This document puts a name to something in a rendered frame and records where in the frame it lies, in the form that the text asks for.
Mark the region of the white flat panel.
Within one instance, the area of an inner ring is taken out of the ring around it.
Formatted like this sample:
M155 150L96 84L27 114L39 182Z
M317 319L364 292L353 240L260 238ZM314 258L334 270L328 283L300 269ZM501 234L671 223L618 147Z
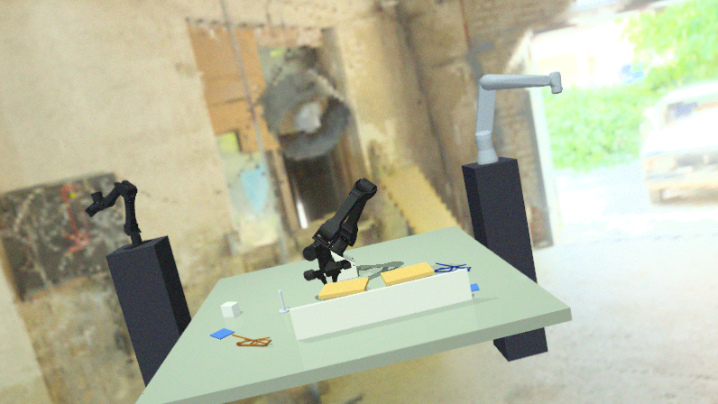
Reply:
M296 339L473 300L467 269L290 309Z

